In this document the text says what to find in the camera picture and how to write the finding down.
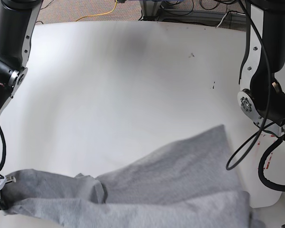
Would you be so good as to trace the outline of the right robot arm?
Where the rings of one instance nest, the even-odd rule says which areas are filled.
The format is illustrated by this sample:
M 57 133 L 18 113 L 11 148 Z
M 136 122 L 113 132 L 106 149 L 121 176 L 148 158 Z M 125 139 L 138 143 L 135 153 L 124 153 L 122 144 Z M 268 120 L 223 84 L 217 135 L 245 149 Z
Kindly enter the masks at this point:
M 26 64 L 31 50 L 31 38 L 41 0 L 1 0 L 0 1 L 0 115 L 13 99 L 27 74 Z M 7 146 L 0 126 L 2 157 L 0 172 L 4 167 Z M 14 182 L 0 174 L 0 210 L 6 210 L 2 189 L 7 183 Z

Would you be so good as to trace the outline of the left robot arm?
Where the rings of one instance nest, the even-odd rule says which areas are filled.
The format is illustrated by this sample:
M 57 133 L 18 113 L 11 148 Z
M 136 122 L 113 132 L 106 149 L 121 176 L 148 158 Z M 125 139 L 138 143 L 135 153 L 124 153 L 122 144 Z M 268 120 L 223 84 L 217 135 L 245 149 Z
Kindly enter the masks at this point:
M 264 174 L 268 156 L 285 142 L 285 92 L 275 77 L 285 64 L 285 0 L 241 0 L 239 5 L 246 16 L 246 48 L 237 100 L 258 128 L 243 146 L 250 152 L 263 132 L 276 137 L 263 153 L 257 171 L 263 185 L 285 192 L 285 185 Z

